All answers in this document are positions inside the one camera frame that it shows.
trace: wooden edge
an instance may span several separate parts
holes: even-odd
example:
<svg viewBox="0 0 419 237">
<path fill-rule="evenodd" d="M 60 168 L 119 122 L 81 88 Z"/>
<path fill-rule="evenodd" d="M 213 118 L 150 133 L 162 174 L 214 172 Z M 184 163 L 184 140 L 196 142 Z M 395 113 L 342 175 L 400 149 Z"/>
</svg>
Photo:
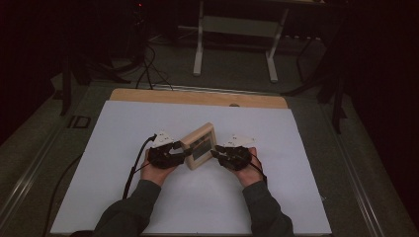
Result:
<svg viewBox="0 0 419 237">
<path fill-rule="evenodd" d="M 111 101 L 146 103 L 188 104 L 206 106 L 239 106 L 248 108 L 287 109 L 283 97 L 209 92 L 157 91 L 137 89 L 115 89 Z"/>
<path fill-rule="evenodd" d="M 189 133 L 184 138 L 180 139 L 180 142 L 185 145 L 190 145 L 194 141 L 196 141 L 198 138 L 202 137 L 203 135 L 212 132 L 213 133 L 213 125 L 210 122 L 207 122 L 200 128 L 194 130 L 193 132 Z"/>
</svg>

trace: metal stand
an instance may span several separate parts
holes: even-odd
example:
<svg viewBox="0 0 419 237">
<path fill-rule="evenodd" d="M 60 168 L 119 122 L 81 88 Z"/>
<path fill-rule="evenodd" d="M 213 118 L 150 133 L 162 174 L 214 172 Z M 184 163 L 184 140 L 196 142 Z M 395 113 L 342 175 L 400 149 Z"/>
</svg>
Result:
<svg viewBox="0 0 419 237">
<path fill-rule="evenodd" d="M 279 23 L 267 21 L 253 21 L 233 18 L 222 18 L 204 15 L 204 1 L 200 1 L 200 16 L 198 20 L 198 46 L 195 55 L 194 76 L 201 75 L 203 65 L 203 36 L 204 31 L 237 34 L 255 37 L 273 38 L 270 50 L 266 51 L 269 76 L 272 83 L 278 82 L 274 55 L 277 50 L 289 9 L 285 9 Z"/>
</svg>

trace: black cable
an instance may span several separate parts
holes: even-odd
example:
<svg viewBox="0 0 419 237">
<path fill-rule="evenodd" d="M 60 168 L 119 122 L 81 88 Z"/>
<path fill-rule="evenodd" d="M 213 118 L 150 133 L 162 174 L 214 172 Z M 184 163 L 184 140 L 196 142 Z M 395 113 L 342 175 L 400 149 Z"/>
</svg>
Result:
<svg viewBox="0 0 419 237">
<path fill-rule="evenodd" d="M 142 151 L 144 150 L 145 145 L 148 142 L 153 141 L 156 138 L 156 136 L 157 135 L 154 134 L 153 136 L 148 137 L 147 140 L 145 140 L 144 143 L 142 144 L 141 149 L 139 150 L 138 155 L 136 156 L 135 163 L 133 164 L 133 166 L 131 167 L 131 169 L 129 171 L 129 176 L 128 176 L 128 179 L 126 180 L 126 188 L 124 189 L 123 199 L 125 199 L 128 195 L 128 191 L 129 191 L 130 183 L 132 182 L 133 174 L 135 174 L 135 172 L 137 172 L 138 170 L 140 170 L 143 167 L 148 165 L 148 164 L 146 164 L 146 165 L 140 167 L 138 170 L 135 170 L 136 166 L 138 165 L 139 158 L 141 157 L 141 154 L 142 154 Z"/>
<path fill-rule="evenodd" d="M 163 82 L 165 82 L 169 87 L 170 87 L 170 89 L 173 91 L 173 87 L 172 87 L 172 85 L 169 83 L 169 81 L 168 81 L 168 79 L 169 79 L 169 75 L 166 73 L 166 72 L 164 72 L 164 71 L 160 71 L 160 70 L 158 70 L 155 66 L 154 66 L 154 64 L 152 64 L 151 63 L 151 66 L 153 67 L 153 69 L 154 69 L 154 71 L 157 73 L 157 75 L 159 75 L 160 76 L 160 78 L 163 80 Z M 164 73 L 164 74 L 166 74 L 166 78 L 164 78 L 161 74 L 160 74 L 160 72 L 161 73 Z"/>
<path fill-rule="evenodd" d="M 103 64 L 101 64 L 101 65 L 106 67 L 108 70 L 110 70 L 112 72 L 115 72 L 121 78 L 124 78 L 124 77 L 127 77 L 128 75 L 138 71 L 141 68 L 141 65 L 140 65 L 141 63 L 139 63 L 139 62 L 140 61 L 132 62 L 130 65 L 122 66 L 120 68 L 111 68 L 111 67 L 108 67 L 108 66 L 103 65 Z M 94 70 L 94 68 L 92 68 L 89 65 L 86 65 L 86 67 L 88 67 L 89 69 Z M 100 80 L 100 79 L 92 78 L 92 81 L 105 81 L 105 80 L 106 79 Z"/>
<path fill-rule="evenodd" d="M 141 61 L 142 61 L 142 56 L 138 55 L 138 56 L 135 56 L 129 64 L 121 66 L 121 67 L 111 67 L 111 68 L 108 68 L 108 70 L 116 72 L 116 73 L 127 72 L 129 70 L 135 69 L 136 67 L 139 67 Z"/>
<path fill-rule="evenodd" d="M 80 160 L 80 158 L 82 157 L 82 155 L 83 154 L 81 154 L 81 155 L 79 155 L 76 159 L 74 159 L 72 162 L 71 162 L 71 164 L 69 165 L 69 166 L 67 166 L 67 168 L 65 169 L 65 171 L 62 173 L 62 175 L 61 175 L 61 177 L 59 178 L 59 180 L 58 180 L 58 182 L 56 183 L 56 185 L 55 185 L 55 188 L 53 189 L 53 192 L 52 192 L 52 197 L 51 197 L 51 199 L 50 199 L 50 201 L 49 201 L 49 208 L 48 208 L 48 213 L 47 213 L 47 215 L 46 215 L 46 222 L 45 222 L 45 227 L 43 228 L 43 233 L 42 233 L 42 236 L 46 236 L 46 232 L 47 232 L 47 229 L 48 229 L 48 226 L 49 226 L 49 218 L 50 218 L 50 215 L 51 215 L 51 211 L 52 211 L 52 206 L 53 206 L 53 200 L 55 199 L 55 195 L 56 195 L 56 192 L 57 192 L 57 190 L 58 190 L 58 188 L 59 188 L 59 185 L 61 184 L 61 181 L 62 181 L 62 179 L 64 178 L 64 176 L 67 174 L 67 172 L 68 172 L 68 170 L 78 161 L 78 160 Z"/>
<path fill-rule="evenodd" d="M 261 164 L 261 168 L 259 169 L 259 167 L 257 167 L 255 164 L 253 164 L 250 161 L 250 165 L 253 166 L 253 168 L 255 168 L 257 171 L 259 171 L 259 173 L 261 173 L 262 177 L 263 177 L 263 181 L 265 182 L 265 185 L 268 186 L 268 177 L 263 173 L 263 168 L 262 168 L 262 162 L 259 160 L 259 158 L 255 155 L 253 155 L 252 153 L 250 153 L 252 156 L 254 156 L 256 159 L 258 159 L 259 163 Z"/>
<path fill-rule="evenodd" d="M 151 57 L 151 60 L 150 60 L 150 63 L 149 63 L 149 64 L 152 64 L 152 63 L 153 63 L 153 61 L 154 61 L 154 59 L 155 59 L 156 52 L 155 52 L 155 51 L 154 51 L 154 49 L 153 49 L 152 47 L 150 47 L 149 45 L 147 45 L 146 47 L 150 48 L 150 49 L 151 49 L 151 51 L 152 51 L 152 53 L 153 53 L 153 55 L 152 55 L 152 57 Z M 142 77 L 144 76 L 144 74 L 145 74 L 145 73 L 147 73 L 147 76 L 148 76 L 148 82 L 149 82 L 149 84 L 150 84 L 150 89 L 152 90 L 152 85 L 151 85 L 151 82 L 150 82 L 150 75 L 149 75 L 149 72 L 148 72 L 149 65 L 147 65 L 147 63 L 145 62 L 145 59 L 144 59 L 144 66 L 145 66 L 145 70 L 141 73 L 141 75 L 139 76 L 138 80 L 136 81 L 135 89 L 138 89 L 139 82 L 141 82 L 141 79 L 142 79 Z"/>
</svg>

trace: gray sleeve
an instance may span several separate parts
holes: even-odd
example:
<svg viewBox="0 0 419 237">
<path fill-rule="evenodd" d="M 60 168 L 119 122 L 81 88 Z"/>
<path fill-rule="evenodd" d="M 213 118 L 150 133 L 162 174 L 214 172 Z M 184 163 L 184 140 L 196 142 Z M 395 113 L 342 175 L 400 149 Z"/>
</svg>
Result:
<svg viewBox="0 0 419 237">
<path fill-rule="evenodd" d="M 140 180 L 131 197 L 109 206 L 96 225 L 95 237 L 136 237 L 148 226 L 161 188 Z"/>
<path fill-rule="evenodd" d="M 281 206 L 272 197 L 265 183 L 260 181 L 243 190 L 252 220 L 254 237 L 289 237 L 293 222 L 281 212 Z"/>
</svg>

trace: hand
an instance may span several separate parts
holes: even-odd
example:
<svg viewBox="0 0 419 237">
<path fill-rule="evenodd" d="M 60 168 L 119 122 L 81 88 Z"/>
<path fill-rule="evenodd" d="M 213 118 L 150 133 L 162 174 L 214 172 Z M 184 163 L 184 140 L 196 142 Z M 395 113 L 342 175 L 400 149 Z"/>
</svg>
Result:
<svg viewBox="0 0 419 237">
<path fill-rule="evenodd" d="M 167 176 L 169 176 L 170 173 L 172 173 L 177 166 L 171 167 L 168 169 L 159 169 L 151 164 L 149 164 L 148 158 L 148 150 L 145 151 L 145 159 L 144 162 L 142 162 L 141 167 L 144 166 L 144 168 L 141 169 L 141 175 L 140 178 L 142 180 L 148 180 L 153 182 L 154 184 L 158 186 L 162 186 L 164 183 L 164 180 L 166 180 Z"/>
<path fill-rule="evenodd" d="M 252 154 L 252 160 L 250 161 L 253 163 L 256 167 L 262 170 L 262 163 L 258 160 L 257 157 L 257 150 L 255 147 L 249 148 L 250 153 Z M 256 170 L 253 166 L 248 165 L 244 169 L 239 171 L 233 171 L 231 172 L 237 176 L 238 180 L 240 181 L 240 184 L 243 186 L 243 188 L 248 187 L 249 185 L 252 185 L 256 182 L 263 181 L 262 174 Z"/>
</svg>

